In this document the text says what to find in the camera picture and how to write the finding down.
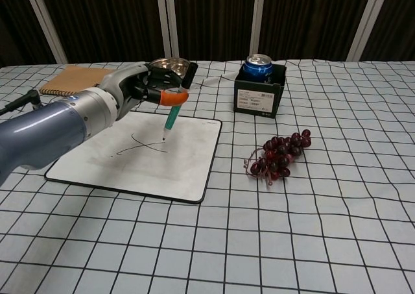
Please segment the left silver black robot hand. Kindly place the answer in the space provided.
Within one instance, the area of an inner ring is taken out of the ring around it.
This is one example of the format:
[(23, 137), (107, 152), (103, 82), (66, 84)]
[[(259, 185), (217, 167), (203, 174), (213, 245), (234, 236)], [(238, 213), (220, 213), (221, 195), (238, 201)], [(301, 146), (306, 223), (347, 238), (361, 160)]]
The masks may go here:
[(99, 88), (116, 100), (117, 117), (122, 119), (137, 104), (147, 101), (161, 106), (180, 106), (188, 99), (188, 91), (198, 65), (186, 62), (176, 67), (159, 67), (155, 62), (134, 63), (106, 75)]

